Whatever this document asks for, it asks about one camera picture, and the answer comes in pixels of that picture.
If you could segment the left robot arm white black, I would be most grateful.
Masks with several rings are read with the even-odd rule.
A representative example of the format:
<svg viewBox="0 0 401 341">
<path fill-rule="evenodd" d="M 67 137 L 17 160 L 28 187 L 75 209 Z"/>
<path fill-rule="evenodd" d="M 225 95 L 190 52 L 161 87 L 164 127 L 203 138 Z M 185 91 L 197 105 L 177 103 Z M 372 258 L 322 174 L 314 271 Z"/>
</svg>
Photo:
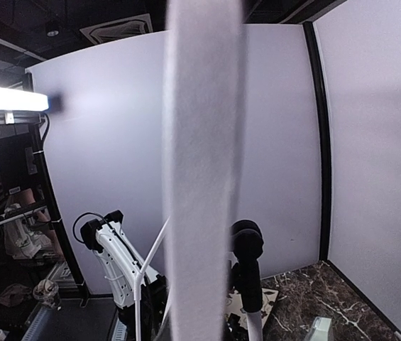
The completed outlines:
<svg viewBox="0 0 401 341">
<path fill-rule="evenodd" d="M 98 259 L 109 282 L 118 319 L 128 328 L 126 340 L 154 340 L 163 324 L 167 304 L 167 279 L 151 262 L 163 243 L 164 224 L 148 255 L 139 254 L 122 228 L 124 215 L 116 210 L 107 215 L 81 214 L 74 222 L 91 216 L 75 234 Z"/>
</svg>

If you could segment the white perforated music stand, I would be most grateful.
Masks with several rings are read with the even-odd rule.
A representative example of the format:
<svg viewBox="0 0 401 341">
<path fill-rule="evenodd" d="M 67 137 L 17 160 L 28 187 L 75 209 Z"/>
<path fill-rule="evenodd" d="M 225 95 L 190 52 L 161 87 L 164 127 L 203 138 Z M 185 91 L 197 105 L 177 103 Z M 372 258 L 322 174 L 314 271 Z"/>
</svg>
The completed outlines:
<svg viewBox="0 0 401 341">
<path fill-rule="evenodd" d="M 168 301 L 157 340 L 222 340 L 246 129 L 243 1 L 169 1 L 163 76 Z"/>
</svg>

